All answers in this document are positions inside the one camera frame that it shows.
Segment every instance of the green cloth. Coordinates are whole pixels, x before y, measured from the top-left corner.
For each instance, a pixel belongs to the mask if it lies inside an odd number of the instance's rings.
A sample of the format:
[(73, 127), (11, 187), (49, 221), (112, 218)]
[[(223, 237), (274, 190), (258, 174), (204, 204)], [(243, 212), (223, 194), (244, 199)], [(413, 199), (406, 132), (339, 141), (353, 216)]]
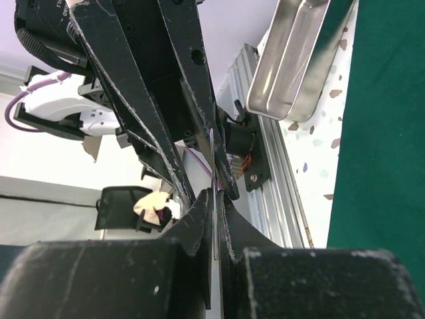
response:
[(425, 1), (360, 0), (328, 247), (383, 248), (425, 300)]

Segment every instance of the stainless steel tray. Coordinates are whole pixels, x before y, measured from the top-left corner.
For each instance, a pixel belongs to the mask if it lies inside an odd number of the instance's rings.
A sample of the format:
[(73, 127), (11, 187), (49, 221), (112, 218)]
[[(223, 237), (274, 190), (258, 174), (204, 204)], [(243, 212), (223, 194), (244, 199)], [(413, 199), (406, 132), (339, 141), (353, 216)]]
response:
[(280, 0), (247, 109), (305, 122), (314, 113), (354, 0)]

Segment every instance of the metal rail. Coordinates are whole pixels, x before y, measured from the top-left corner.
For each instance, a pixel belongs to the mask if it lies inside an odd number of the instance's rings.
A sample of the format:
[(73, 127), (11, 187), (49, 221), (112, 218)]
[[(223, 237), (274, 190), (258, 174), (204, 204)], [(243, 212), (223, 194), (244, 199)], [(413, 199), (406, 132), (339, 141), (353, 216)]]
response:
[[(255, 49), (245, 45), (230, 70), (229, 85), (243, 105), (258, 62)], [(252, 224), (285, 248), (313, 247), (279, 122), (259, 116), (268, 153), (270, 179), (248, 194)]]

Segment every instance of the white wall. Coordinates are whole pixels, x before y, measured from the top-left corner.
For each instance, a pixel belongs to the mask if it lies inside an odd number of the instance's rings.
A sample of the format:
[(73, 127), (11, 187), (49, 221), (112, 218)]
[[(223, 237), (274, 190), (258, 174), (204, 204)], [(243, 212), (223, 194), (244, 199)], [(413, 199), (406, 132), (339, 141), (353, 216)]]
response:
[(12, 97), (0, 94), (0, 176), (102, 189), (113, 185), (141, 185), (155, 189), (159, 181), (140, 180), (142, 165), (132, 147), (120, 149), (114, 136), (102, 140), (98, 161), (81, 142), (46, 133), (26, 133), (9, 127), (3, 112)]

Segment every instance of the purple cable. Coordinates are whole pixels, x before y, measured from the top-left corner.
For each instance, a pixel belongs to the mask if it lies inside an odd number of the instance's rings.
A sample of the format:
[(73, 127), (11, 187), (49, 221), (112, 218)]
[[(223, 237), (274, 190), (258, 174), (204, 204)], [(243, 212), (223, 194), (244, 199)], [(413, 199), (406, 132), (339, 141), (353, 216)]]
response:
[(45, 86), (48, 86), (48, 85), (51, 85), (51, 84), (57, 83), (57, 82), (58, 82), (58, 80), (59, 80), (59, 81), (63, 81), (63, 80), (65, 80), (65, 79), (69, 78), (70, 76), (71, 76), (71, 74), (70, 74), (70, 73), (63, 72), (63, 73), (61, 73), (61, 74), (59, 74), (59, 75), (58, 75), (57, 79), (48, 78), (48, 79), (46, 79), (46, 80), (40, 81), (40, 82), (38, 82), (38, 83), (35, 83), (35, 84), (33, 84), (33, 85), (29, 86), (29, 87), (27, 88), (27, 90), (26, 90), (26, 91), (22, 91), (21, 93), (19, 93), (18, 95), (16, 95), (16, 96), (12, 99), (12, 101), (10, 101), (10, 103), (8, 103), (8, 105), (6, 106), (6, 109), (5, 109), (5, 120), (6, 120), (6, 123), (8, 123), (8, 125), (10, 125), (11, 127), (15, 128), (16, 130), (19, 130), (19, 131), (23, 131), (23, 132), (31, 132), (31, 133), (39, 133), (39, 132), (42, 132), (42, 131), (40, 131), (40, 130), (36, 130), (36, 129), (34, 129), (34, 128), (23, 128), (23, 127), (21, 127), (21, 126), (16, 125), (15, 123), (13, 123), (13, 122), (12, 122), (12, 119), (11, 119), (11, 112), (12, 112), (12, 108), (13, 108), (13, 107), (15, 106), (15, 104), (16, 104), (17, 102), (19, 102), (22, 98), (26, 97), (28, 94), (30, 94), (30, 93), (32, 93), (32, 92), (34, 92), (35, 90), (38, 90), (39, 88), (43, 88), (43, 87), (45, 87)]
[(208, 175), (209, 178), (213, 178), (213, 173), (210, 172), (209, 168), (204, 164), (204, 162), (198, 157), (197, 154), (194, 153), (193, 150), (191, 150), (190, 148), (185, 148), (185, 150), (187, 150), (187, 152), (189, 153), (190, 156), (192, 156), (192, 158), (199, 164), (199, 166), (203, 169), (203, 171)]

